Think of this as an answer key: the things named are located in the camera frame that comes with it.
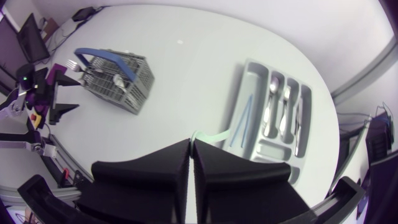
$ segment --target gray cutlery tray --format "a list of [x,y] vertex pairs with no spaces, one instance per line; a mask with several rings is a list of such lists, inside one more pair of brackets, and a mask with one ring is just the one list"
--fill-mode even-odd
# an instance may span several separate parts
[[[270,96],[269,84],[273,76],[279,79],[279,87],[272,97],[270,130],[265,136],[266,125],[263,117]],[[287,85],[291,87],[291,92],[286,104],[286,131],[282,137],[279,125],[284,113],[284,90]],[[295,155],[295,121],[300,98],[302,99],[301,132]],[[230,135],[224,142],[223,149],[254,162],[288,163],[292,168],[289,182],[294,185],[300,177],[305,162],[311,113],[312,91],[308,85],[276,68],[248,59],[229,126]]]

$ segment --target cutlery basket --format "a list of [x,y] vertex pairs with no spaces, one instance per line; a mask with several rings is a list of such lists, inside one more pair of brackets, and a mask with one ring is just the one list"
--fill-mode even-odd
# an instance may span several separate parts
[[[145,57],[88,48],[76,49],[75,55],[86,66],[81,79],[88,91],[133,114],[140,112],[155,80]],[[89,62],[83,55],[94,57]],[[126,91],[113,82],[116,74]]]

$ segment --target blue handle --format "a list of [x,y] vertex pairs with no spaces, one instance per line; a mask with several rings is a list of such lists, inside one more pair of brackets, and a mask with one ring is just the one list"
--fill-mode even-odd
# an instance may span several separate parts
[[126,63],[124,63],[122,58],[117,54],[113,54],[111,52],[107,52],[105,50],[98,50],[98,49],[89,49],[89,48],[76,49],[75,55],[81,60],[81,62],[83,62],[83,64],[86,65],[86,67],[88,67],[90,63],[83,56],[84,54],[109,60],[115,63],[131,81],[134,81],[136,79],[136,74],[126,65]]

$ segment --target utensil handle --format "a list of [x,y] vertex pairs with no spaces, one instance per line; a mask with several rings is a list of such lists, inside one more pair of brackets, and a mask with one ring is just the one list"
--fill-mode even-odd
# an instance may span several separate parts
[[297,126],[297,134],[296,134],[296,148],[294,151],[295,156],[297,156],[299,154],[300,133],[301,133],[301,125],[298,125]]
[[113,54],[105,50],[79,48],[75,50],[75,55],[80,59],[81,62],[83,62],[84,65],[86,65],[86,67],[88,67],[90,63],[83,55],[92,55],[94,57],[109,60],[110,62],[115,63],[131,81],[134,81],[136,79],[136,74],[126,65],[126,63],[124,63],[122,58],[117,54]]
[[286,114],[287,114],[287,106],[286,105],[284,105],[284,109],[282,110],[282,112],[283,112],[283,115],[282,115],[282,119],[280,120],[280,124],[279,124],[279,132],[283,138],[285,135],[285,130],[286,130]]

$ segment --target white round table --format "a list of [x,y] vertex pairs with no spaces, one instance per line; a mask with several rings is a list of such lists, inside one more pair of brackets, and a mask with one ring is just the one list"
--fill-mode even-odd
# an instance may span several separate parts
[[[143,55],[155,76],[138,116],[80,86],[58,89],[58,103],[80,107],[63,115],[52,132],[86,170],[96,161],[144,156],[190,138],[195,130],[216,134],[227,129],[244,63],[253,58],[312,87],[307,158],[295,189],[310,207],[325,198],[338,158],[335,107],[316,68],[285,39],[219,14],[140,5],[104,9],[56,51],[52,63],[78,62],[73,52],[80,47]],[[76,80],[81,76],[70,70],[67,75]],[[190,166],[188,223],[197,221],[192,169]]]

